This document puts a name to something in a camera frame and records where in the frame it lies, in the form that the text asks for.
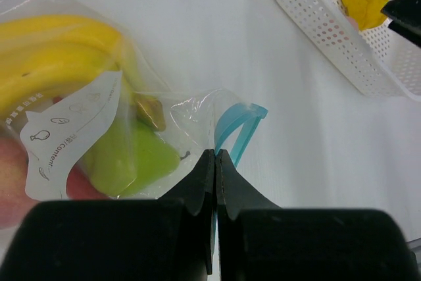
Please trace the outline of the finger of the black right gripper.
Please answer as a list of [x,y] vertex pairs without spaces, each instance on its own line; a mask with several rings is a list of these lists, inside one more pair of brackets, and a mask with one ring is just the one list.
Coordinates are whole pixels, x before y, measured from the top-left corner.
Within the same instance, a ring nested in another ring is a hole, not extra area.
[[420,0],[390,0],[381,12],[393,20],[420,20]]
[[421,45],[421,38],[420,38],[420,19],[404,19],[404,20],[392,20],[388,28],[393,30],[395,33],[399,34],[400,36],[404,37],[411,43],[415,44],[417,47]]

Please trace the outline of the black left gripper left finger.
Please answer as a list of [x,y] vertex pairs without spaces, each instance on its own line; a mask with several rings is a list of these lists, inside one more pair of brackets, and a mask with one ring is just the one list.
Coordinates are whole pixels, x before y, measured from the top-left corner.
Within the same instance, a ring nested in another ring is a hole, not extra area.
[[206,280],[214,252],[212,149],[158,199],[48,201],[16,231],[2,280]]

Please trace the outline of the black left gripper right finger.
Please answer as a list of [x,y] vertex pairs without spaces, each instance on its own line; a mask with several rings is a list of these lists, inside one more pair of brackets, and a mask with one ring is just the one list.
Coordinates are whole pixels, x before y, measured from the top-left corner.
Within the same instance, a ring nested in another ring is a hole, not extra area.
[[285,209],[216,156],[222,280],[416,280],[401,229],[377,209]]

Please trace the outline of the yellow fake pear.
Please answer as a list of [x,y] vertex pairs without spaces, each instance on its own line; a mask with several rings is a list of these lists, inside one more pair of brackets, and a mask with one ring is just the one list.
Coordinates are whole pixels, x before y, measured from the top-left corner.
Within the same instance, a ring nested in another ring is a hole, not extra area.
[[387,19],[382,12],[389,0],[341,0],[349,17],[358,31],[381,26]]

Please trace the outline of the clear zip top bag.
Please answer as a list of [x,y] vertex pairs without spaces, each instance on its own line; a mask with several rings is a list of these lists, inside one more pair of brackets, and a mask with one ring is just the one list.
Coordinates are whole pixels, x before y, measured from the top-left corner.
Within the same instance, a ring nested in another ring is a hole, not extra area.
[[87,16],[120,30],[135,47],[143,87],[134,91],[123,83],[123,71],[107,70],[70,92],[27,97],[15,112],[1,118],[1,138],[14,139],[27,154],[25,191],[36,204],[72,200],[66,194],[69,172],[78,164],[87,176],[82,157],[116,118],[144,123],[184,158],[174,172],[137,194],[109,199],[163,196],[193,169],[207,149],[227,149],[233,163],[238,164],[267,115],[264,107],[245,102],[226,89],[197,95],[171,92],[127,29],[77,0],[1,0],[1,23],[47,14]]

